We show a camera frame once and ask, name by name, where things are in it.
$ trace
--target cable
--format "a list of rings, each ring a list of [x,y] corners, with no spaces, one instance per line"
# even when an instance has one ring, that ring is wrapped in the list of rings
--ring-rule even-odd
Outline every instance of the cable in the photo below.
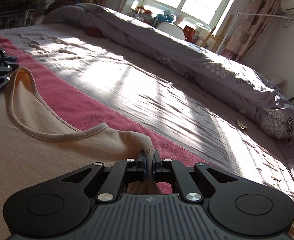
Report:
[[[284,28],[287,28],[287,27],[291,24],[292,20],[293,20],[293,19],[286,19],[286,21],[284,21],[284,23],[283,23],[283,27],[284,27]]]

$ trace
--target wrinkled bed sheet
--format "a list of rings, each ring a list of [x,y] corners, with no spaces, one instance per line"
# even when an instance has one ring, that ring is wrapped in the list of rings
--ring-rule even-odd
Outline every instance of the wrinkled bed sheet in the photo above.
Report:
[[[159,62],[69,25],[0,33],[90,97],[213,165],[275,187],[294,200],[294,180],[275,141],[241,113]],[[240,129],[237,120],[247,129]]]

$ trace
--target gray duvet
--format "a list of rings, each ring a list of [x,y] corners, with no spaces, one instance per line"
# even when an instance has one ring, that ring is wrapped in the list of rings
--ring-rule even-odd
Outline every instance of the gray duvet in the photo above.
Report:
[[[93,4],[56,9],[44,18],[43,23],[62,22],[99,28],[105,37],[157,60],[197,83],[272,137],[294,135],[294,106],[276,86],[249,67]]]

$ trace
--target metal screw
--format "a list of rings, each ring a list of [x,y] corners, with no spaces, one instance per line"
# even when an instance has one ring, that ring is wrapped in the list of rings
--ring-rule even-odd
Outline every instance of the metal screw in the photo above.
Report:
[[[198,201],[201,199],[201,195],[198,193],[188,193],[186,198],[190,201]]]
[[[101,193],[98,195],[98,199],[101,201],[110,201],[114,198],[114,195],[110,193]]]

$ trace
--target window frame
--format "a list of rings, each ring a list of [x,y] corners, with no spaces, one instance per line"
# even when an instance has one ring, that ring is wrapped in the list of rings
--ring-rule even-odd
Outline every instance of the window frame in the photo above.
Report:
[[[156,8],[159,8],[161,10],[170,10],[172,12],[173,15],[178,15],[178,14],[182,14],[185,17],[185,20],[190,22],[191,24],[196,24],[196,23],[201,23],[205,26],[209,26],[210,28],[213,28],[214,26],[217,25],[217,23],[219,22],[221,16],[223,15],[224,10],[226,9],[229,0],[222,0],[220,5],[218,6],[212,20],[210,23],[205,23],[183,11],[181,11],[183,5],[185,4],[186,0],[181,0],[178,7],[174,8],[172,6],[169,6],[167,4],[155,1],[155,0],[138,0],[139,1],[139,5],[149,5],[149,6],[153,6]]]

